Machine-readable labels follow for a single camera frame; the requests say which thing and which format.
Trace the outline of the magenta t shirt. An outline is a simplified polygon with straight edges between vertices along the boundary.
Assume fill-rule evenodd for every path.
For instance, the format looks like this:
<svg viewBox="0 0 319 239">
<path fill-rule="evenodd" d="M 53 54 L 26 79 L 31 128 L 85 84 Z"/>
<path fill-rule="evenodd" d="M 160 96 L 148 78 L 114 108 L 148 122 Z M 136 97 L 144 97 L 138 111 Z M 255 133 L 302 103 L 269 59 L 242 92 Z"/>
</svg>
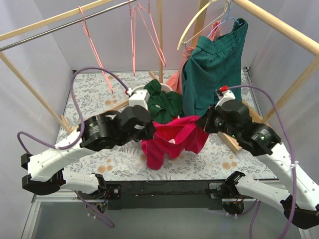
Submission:
<svg viewBox="0 0 319 239">
<path fill-rule="evenodd" d="M 147 158 L 147 167 L 161 169 L 164 156 L 169 159 L 179 157 L 183 150 L 200 153 L 209 134 L 196 125 L 199 116 L 174 119 L 167 124 L 155 122 L 154 138 L 142 141 L 142 151 Z"/>
</svg>

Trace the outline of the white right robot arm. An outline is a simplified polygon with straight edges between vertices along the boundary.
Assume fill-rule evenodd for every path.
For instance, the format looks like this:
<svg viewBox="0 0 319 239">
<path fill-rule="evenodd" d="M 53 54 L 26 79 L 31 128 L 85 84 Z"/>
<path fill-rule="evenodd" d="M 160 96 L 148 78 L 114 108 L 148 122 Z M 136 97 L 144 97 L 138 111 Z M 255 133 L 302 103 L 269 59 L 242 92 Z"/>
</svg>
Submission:
<svg viewBox="0 0 319 239">
<path fill-rule="evenodd" d="M 258 199 L 282 212 L 298 228 L 319 224 L 319 186 L 298 165 L 291 163 L 280 137 L 266 124 L 253 122 L 248 107 L 237 100 L 211 105 L 196 121 L 207 133 L 223 132 L 264 163 L 281 181 L 284 189 L 272 187 L 235 171 L 211 192 L 220 197 L 240 195 Z"/>
</svg>

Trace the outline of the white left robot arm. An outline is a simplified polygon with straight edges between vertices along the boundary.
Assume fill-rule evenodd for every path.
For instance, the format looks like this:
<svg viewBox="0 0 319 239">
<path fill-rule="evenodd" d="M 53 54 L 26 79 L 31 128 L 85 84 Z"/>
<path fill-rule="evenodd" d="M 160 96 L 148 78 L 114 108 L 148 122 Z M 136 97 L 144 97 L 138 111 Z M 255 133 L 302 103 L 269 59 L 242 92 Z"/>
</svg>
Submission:
<svg viewBox="0 0 319 239">
<path fill-rule="evenodd" d="M 101 174 L 83 174 L 65 167 L 103 149 L 132 140 L 153 139 L 155 131 L 150 112 L 139 105 L 90 117 L 53 148 L 21 156 L 21 165 L 27 170 L 22 188 L 36 195 L 49 195 L 60 189 L 80 191 L 101 199 L 110 189 Z"/>
</svg>

